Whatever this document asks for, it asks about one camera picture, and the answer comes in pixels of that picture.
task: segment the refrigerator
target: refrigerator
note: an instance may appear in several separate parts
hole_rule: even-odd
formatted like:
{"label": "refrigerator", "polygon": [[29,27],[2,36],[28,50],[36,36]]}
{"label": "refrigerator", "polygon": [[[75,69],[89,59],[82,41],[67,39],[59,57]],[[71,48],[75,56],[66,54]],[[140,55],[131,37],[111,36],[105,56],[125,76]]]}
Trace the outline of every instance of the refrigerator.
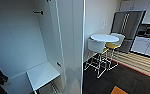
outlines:
{"label": "refrigerator", "polygon": [[115,13],[111,33],[119,33],[125,36],[119,51],[125,53],[130,51],[144,14],[145,11],[126,11]]}

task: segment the white table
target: white table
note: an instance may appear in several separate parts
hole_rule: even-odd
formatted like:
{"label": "white table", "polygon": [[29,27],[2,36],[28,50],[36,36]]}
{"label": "white table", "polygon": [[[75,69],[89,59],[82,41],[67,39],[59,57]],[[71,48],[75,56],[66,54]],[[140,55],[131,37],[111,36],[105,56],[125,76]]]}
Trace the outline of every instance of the white table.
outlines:
{"label": "white table", "polygon": [[27,70],[27,75],[31,86],[36,93],[36,90],[51,82],[53,79],[58,77],[60,73],[47,62]]}
{"label": "white table", "polygon": [[117,42],[117,41],[119,41],[118,37],[115,37],[112,35],[105,35],[105,34],[92,35],[91,39],[98,41],[98,42]]}

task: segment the stool seat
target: stool seat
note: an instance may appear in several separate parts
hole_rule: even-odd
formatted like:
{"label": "stool seat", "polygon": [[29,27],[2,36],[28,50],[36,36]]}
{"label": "stool seat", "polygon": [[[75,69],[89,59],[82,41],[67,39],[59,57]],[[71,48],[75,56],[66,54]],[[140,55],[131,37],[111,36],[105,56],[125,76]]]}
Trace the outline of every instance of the stool seat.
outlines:
{"label": "stool seat", "polygon": [[104,48],[102,53],[105,53],[108,50],[108,48]]}
{"label": "stool seat", "polygon": [[115,44],[110,43],[110,42],[106,43],[105,46],[108,48],[112,48],[112,49],[120,47],[120,45],[115,45]]}

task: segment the round table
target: round table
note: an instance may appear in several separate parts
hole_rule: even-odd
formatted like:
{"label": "round table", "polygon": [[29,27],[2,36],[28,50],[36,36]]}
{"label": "round table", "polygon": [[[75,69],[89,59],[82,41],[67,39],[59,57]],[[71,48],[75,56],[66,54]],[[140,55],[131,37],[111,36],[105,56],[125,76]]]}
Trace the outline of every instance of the round table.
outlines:
{"label": "round table", "polygon": [[98,41],[98,42],[117,42],[117,41],[119,41],[118,37],[115,37],[112,35],[105,35],[105,34],[92,35],[91,39]]}

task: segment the rug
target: rug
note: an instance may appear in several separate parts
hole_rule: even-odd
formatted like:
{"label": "rug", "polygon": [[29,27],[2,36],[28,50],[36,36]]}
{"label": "rug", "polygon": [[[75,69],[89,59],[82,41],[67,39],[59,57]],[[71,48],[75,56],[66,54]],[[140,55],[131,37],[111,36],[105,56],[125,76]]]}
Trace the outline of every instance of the rug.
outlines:
{"label": "rug", "polygon": [[122,89],[120,89],[117,86],[115,86],[114,89],[112,90],[111,94],[128,94],[128,93],[126,93]]}

